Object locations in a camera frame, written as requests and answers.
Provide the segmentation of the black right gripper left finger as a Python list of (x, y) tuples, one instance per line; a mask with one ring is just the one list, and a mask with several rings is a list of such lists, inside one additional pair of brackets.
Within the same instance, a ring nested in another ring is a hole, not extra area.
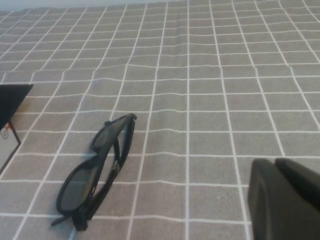
[(255, 240), (318, 240), (319, 214), (279, 214), (275, 211), (275, 162), (257, 158), (252, 162), (248, 208)]

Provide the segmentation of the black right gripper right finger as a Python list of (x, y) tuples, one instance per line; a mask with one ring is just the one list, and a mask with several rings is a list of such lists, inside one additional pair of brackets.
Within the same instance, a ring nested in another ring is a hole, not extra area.
[(275, 211), (278, 214), (319, 214), (320, 175), (289, 158), (275, 160)]

